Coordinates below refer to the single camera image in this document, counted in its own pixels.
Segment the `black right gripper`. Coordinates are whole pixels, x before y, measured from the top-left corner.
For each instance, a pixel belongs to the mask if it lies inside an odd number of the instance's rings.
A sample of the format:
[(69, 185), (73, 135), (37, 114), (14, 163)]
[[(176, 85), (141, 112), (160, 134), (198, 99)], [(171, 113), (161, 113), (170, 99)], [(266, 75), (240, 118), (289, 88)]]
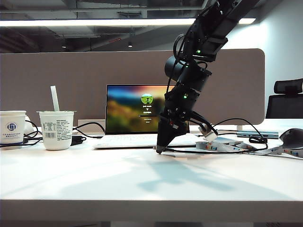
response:
[(156, 144), (156, 152), (158, 154), (161, 154), (175, 137), (186, 134), (186, 122), (193, 122), (204, 131), (212, 131), (211, 123), (197, 112), (181, 107), (172, 109), (165, 107), (160, 113), (160, 121), (158, 123)]

